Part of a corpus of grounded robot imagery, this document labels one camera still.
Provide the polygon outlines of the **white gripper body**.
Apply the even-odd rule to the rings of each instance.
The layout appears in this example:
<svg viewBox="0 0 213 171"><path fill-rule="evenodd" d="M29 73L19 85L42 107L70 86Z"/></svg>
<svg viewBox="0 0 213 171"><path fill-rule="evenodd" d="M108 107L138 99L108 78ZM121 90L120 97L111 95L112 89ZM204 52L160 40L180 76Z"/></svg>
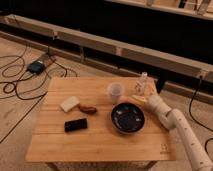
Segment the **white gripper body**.
<svg viewBox="0 0 213 171"><path fill-rule="evenodd" d="M152 95L148 98L147 109L154 113L163 113L166 109L165 103L158 95Z"/></svg>

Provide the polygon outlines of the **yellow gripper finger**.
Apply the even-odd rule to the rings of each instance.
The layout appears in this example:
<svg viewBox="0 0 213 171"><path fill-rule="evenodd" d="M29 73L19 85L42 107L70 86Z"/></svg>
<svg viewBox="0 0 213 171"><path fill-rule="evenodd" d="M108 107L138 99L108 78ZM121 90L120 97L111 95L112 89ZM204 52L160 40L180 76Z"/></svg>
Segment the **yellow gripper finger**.
<svg viewBox="0 0 213 171"><path fill-rule="evenodd" d="M156 94L156 86L155 86L155 82L154 82L153 79L149 80L148 88L149 88L149 95L150 96Z"/></svg>
<svg viewBox="0 0 213 171"><path fill-rule="evenodd" d="M139 102L141 102L141 103L146 103L147 102L146 98L142 97L142 96L132 95L132 98L137 100L137 101L139 101Z"/></svg>

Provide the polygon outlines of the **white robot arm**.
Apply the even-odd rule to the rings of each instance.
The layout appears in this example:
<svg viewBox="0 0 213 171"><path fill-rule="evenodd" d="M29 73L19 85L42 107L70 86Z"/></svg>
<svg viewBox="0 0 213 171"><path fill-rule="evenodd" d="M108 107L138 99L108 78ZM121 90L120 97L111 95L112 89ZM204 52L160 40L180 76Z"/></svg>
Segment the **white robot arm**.
<svg viewBox="0 0 213 171"><path fill-rule="evenodd" d="M137 79L136 94L133 99L144 105L144 108L154 114L167 129L176 129L182 140L192 171L213 171L213 161L201 145L184 114L177 108L171 108L157 93L154 81Z"/></svg>

